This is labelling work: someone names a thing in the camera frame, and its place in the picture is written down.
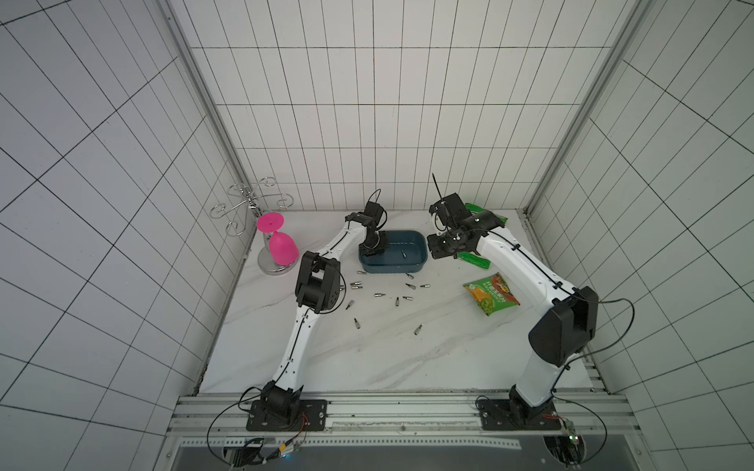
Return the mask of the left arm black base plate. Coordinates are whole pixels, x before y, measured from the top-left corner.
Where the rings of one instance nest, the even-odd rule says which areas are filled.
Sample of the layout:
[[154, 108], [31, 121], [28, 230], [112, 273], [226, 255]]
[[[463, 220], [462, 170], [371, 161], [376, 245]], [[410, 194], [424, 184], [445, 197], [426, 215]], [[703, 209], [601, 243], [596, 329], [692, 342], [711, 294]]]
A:
[[321, 432], [325, 429], [329, 402], [300, 400], [291, 407], [276, 409], [267, 402], [255, 400], [245, 429], [249, 432], [285, 432], [303, 429]]

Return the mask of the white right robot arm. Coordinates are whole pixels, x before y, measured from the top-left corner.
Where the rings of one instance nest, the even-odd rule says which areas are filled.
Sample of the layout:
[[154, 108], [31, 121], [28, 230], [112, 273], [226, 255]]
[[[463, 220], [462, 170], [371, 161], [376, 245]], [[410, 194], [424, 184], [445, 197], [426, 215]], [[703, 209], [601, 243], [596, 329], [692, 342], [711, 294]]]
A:
[[512, 281], [540, 319], [529, 331], [531, 355], [510, 392], [512, 408], [530, 416], [552, 402], [563, 372], [596, 333], [599, 296], [592, 288], [576, 288], [547, 268], [521, 245], [496, 214], [472, 212], [458, 194], [442, 197], [429, 207], [443, 231], [427, 237], [435, 259], [471, 252], [488, 259]]

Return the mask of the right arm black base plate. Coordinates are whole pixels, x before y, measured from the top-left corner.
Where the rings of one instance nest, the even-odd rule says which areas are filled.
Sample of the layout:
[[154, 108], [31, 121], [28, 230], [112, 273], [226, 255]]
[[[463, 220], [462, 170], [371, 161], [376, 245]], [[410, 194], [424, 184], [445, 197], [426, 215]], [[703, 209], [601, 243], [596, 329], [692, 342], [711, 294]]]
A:
[[478, 396], [474, 405], [484, 431], [550, 432], [562, 429], [562, 422], [555, 415], [551, 400], [530, 407], [522, 400], [492, 400], [488, 396]]

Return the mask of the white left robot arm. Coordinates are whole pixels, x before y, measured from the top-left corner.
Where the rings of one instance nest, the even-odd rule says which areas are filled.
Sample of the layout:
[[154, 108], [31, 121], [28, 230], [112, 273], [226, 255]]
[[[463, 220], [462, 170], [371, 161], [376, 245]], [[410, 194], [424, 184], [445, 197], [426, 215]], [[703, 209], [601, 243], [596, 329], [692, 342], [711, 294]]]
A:
[[320, 318], [335, 312], [346, 292], [341, 259], [354, 249], [365, 254], [381, 254], [387, 246], [381, 232], [386, 210], [376, 201], [345, 217], [343, 228], [333, 241], [316, 251], [306, 251], [300, 259], [295, 284], [296, 319], [278, 371], [262, 388], [259, 401], [264, 412], [287, 423], [300, 414], [302, 383], [298, 380], [306, 350]]

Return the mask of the dark teal plastic storage box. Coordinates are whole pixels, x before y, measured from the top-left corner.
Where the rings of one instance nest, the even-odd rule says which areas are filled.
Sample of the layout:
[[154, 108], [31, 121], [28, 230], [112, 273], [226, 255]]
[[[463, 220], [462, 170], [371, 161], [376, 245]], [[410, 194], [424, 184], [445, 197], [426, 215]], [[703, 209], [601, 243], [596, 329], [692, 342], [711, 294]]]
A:
[[[374, 256], [361, 256], [359, 262], [368, 274], [396, 274], [419, 272], [428, 259], [427, 243], [424, 235], [417, 231], [383, 231], [388, 239], [384, 253]], [[408, 255], [402, 257], [402, 251]]]

